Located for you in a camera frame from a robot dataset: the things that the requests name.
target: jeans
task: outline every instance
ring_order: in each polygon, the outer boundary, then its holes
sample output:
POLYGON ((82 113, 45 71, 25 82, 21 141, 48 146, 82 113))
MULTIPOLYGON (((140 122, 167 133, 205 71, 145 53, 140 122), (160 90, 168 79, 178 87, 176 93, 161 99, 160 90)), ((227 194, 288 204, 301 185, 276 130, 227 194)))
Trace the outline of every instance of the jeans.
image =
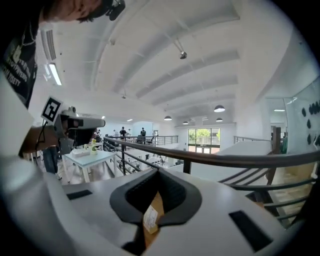
POLYGON ((55 146, 43 150, 43 161, 48 173, 56 174, 58 172, 58 153, 55 146))

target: white ceiling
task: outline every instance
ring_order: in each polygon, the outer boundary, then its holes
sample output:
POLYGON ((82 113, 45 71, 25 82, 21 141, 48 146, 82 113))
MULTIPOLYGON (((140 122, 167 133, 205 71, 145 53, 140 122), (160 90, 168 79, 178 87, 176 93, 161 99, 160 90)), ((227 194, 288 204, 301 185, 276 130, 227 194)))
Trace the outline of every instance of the white ceiling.
POLYGON ((125 2, 114 22, 104 16, 54 24, 62 86, 45 81, 43 60, 36 87, 67 94, 82 112, 121 120, 211 116, 220 104, 232 122, 244 41, 242 0, 125 2), (177 39, 186 59, 179 58, 177 39))

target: security camera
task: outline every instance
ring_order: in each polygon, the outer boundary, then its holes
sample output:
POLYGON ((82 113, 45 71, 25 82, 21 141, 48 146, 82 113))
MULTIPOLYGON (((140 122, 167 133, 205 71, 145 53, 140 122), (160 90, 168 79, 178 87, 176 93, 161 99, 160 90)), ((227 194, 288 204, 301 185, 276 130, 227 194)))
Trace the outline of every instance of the security camera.
POLYGON ((187 53, 185 51, 180 52, 180 60, 184 60, 187 58, 187 53))

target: wooden post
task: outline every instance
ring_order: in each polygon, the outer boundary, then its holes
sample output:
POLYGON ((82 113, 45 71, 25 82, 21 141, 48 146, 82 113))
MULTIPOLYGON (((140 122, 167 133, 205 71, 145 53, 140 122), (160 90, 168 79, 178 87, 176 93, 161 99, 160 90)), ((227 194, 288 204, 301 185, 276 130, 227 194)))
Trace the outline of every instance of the wooden post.
MULTIPOLYGON (((273 137, 272 137, 272 155, 280 154, 280 139, 281 139, 281 128, 280 127, 273 127, 273 137)), ((274 180, 274 176, 276 173, 276 167, 271 168, 270 171, 266 174, 266 178, 268 180, 267 185, 271 185, 272 181, 274 180)))

